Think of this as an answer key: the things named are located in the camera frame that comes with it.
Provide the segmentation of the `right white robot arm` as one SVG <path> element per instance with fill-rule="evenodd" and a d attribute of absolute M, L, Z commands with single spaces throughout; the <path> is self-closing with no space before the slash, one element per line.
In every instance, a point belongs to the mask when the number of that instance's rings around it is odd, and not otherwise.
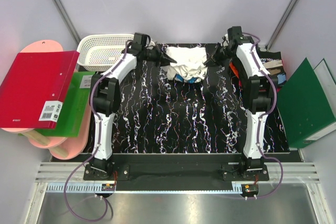
<path fill-rule="evenodd" d="M 237 172 L 242 179 L 250 180 L 264 170 L 263 138 L 268 114 L 276 106 L 278 81 L 258 56 L 258 38 L 244 33 L 240 26 L 233 26 L 227 30 L 224 41 L 227 45 L 217 44 L 204 66 L 223 66 L 230 60 L 238 72 L 243 107 L 247 113 L 247 132 Z"/>

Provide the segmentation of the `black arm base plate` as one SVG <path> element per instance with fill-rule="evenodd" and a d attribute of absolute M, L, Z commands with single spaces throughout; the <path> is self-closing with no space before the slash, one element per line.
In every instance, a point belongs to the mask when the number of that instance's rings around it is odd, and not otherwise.
<path fill-rule="evenodd" d="M 226 164 L 237 164 L 240 154 L 114 154 L 117 191 L 151 193 L 230 190 L 223 179 Z"/>

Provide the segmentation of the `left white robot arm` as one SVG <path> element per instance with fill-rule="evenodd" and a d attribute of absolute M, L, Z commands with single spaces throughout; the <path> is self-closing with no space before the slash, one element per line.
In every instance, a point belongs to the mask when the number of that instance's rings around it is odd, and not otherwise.
<path fill-rule="evenodd" d="M 95 145 L 89 167 L 95 176 L 107 180 L 115 175 L 112 163 L 112 128 L 116 112 L 121 104 L 120 83 L 134 70 L 138 61 L 151 61 L 159 67 L 176 63 L 149 35 L 135 33 L 125 42 L 125 48 L 115 64 L 91 78 L 89 103 L 94 115 Z"/>

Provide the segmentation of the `white t shirt blue print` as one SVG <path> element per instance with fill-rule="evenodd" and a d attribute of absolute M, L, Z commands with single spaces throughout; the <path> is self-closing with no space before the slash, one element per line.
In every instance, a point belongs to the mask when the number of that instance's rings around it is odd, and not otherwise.
<path fill-rule="evenodd" d="M 207 60 L 205 47 L 167 47 L 166 54 L 176 61 L 162 67 L 168 80 L 199 83 L 205 79 L 208 70 L 204 65 Z"/>

